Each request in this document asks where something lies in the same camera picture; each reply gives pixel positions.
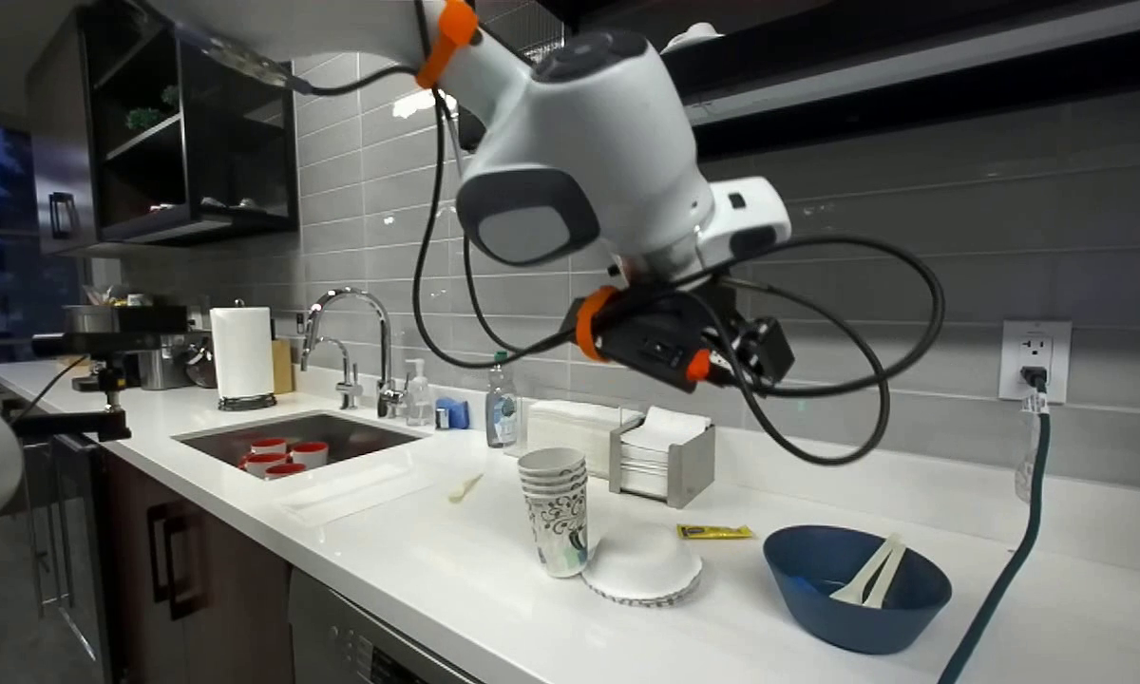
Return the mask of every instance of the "white countertop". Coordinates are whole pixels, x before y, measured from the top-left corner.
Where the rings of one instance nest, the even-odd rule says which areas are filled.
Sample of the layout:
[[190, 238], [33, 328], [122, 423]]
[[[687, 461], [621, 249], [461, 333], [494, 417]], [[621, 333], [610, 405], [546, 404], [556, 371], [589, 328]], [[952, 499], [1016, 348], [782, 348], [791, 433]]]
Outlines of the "white countertop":
[[[0, 363], [0, 385], [33, 395], [55, 371], [55, 360]], [[1003, 469], [874, 452], [826, 471], [760, 433], [720, 428], [720, 483], [687, 508], [592, 483], [592, 537], [675, 522], [755, 527], [745, 545], [691, 545], [706, 574], [683, 603], [622, 608], [545, 574], [513, 461], [492, 452], [483, 433], [432, 433], [264, 483], [174, 436], [335, 409], [335, 395], [289, 395], [247, 413], [217, 409], [203, 389], [122, 390], [122, 404], [133, 436], [110, 439], [110, 452], [492, 684], [934, 680], [1028, 522]], [[42, 405], [100, 409], [102, 398], [60, 385]], [[479, 471], [483, 483], [452, 505], [449, 489]], [[1140, 684], [1140, 489], [1050, 477], [1047, 503], [1043, 548], [965, 680]], [[952, 574], [955, 602], [905, 655], [834, 650], [797, 632], [764, 569], [760, 541], [787, 523], [901, 532]]]

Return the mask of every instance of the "sink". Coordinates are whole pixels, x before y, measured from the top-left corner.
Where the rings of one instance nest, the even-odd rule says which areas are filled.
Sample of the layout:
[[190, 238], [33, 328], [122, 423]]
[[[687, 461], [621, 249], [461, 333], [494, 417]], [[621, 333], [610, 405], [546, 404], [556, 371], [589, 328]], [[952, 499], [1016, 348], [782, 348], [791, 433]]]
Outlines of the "sink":
[[374, 455], [382, 448], [417, 439], [409, 433], [390, 433], [390, 428], [345, 423], [335, 413], [299, 413], [299, 417], [256, 423], [256, 427], [235, 427], [235, 428], [217, 428], [217, 433], [190, 433], [190, 436], [174, 436], [174, 439], [238, 469], [238, 461], [252, 452], [252, 439], [264, 439], [264, 436], [283, 436], [289, 443], [294, 439], [326, 439], [331, 443], [326, 465], [356, 461], [356, 455]]

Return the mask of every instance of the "gray tile backsplash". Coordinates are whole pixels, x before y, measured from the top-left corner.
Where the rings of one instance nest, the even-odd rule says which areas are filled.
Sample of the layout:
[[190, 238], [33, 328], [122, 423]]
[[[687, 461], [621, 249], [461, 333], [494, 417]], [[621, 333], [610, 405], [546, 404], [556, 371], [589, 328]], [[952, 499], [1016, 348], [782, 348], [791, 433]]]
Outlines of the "gray tile backsplash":
[[[306, 61], [318, 82], [374, 73], [369, 58]], [[184, 258], [136, 258], [131, 272], [194, 305], [266, 300], [283, 314], [326, 285], [369, 285], [395, 313], [399, 358], [431, 358], [432, 380], [483, 389], [423, 348], [409, 314], [409, 270], [431, 200], [432, 115], [395, 119], [408, 80], [345, 99], [299, 99], [299, 237], [203, 246]], [[879, 237], [920, 249], [952, 289], [952, 328], [934, 353], [896, 380], [891, 448], [944, 461], [1020, 465], [1030, 423], [997, 404], [1000, 324], [1072, 320], [1072, 404], [1055, 405], [1055, 471], [1140, 488], [1140, 90], [905, 134], [754, 153], [702, 162], [712, 177], [767, 176], [797, 237]], [[431, 329], [440, 346], [492, 358], [465, 294], [458, 176], [425, 266]], [[563, 324], [569, 296], [604, 281], [610, 255], [589, 246], [545, 270], [511, 270], [475, 255], [479, 294], [498, 329], [531, 342]], [[887, 358], [907, 348], [924, 296], [914, 277], [872, 255], [787, 255], [754, 272], [850, 314]], [[376, 369], [366, 313], [326, 329]], [[745, 296], [777, 313], [797, 348], [791, 380], [867, 371], [864, 358], [802, 309]], [[556, 348], [516, 363], [530, 395], [658, 404], [755, 427], [732, 390], [680, 395], [626, 369]], [[874, 398], [767, 404], [797, 436], [864, 439]]]

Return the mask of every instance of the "bottle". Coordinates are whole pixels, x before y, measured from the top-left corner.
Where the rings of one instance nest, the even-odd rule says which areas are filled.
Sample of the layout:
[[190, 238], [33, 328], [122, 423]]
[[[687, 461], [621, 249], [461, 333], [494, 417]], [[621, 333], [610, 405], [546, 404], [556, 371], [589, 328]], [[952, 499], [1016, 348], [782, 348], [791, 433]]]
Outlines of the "bottle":
[[403, 417], [409, 427], [432, 427], [432, 389], [423, 377], [423, 358], [408, 358]]
[[485, 390], [485, 443], [511, 448], [511, 443], [516, 443], [516, 433], [520, 433], [520, 427], [516, 427], [520, 404], [516, 404], [511, 369], [503, 363], [503, 353], [494, 360], [498, 363], [492, 369], [492, 390]]

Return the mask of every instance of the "electrical outlet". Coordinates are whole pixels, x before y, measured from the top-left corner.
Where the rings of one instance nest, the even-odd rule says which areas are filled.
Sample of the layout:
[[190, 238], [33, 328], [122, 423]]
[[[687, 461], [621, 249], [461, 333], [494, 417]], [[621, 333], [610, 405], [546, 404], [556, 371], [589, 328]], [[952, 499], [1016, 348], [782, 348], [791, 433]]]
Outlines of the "electrical outlet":
[[1072, 324], [1007, 320], [1000, 342], [1000, 398], [1028, 398], [1030, 389], [1021, 380], [1021, 369], [1043, 363], [1050, 369], [1050, 404], [1068, 404], [1068, 353], [1072, 353]]

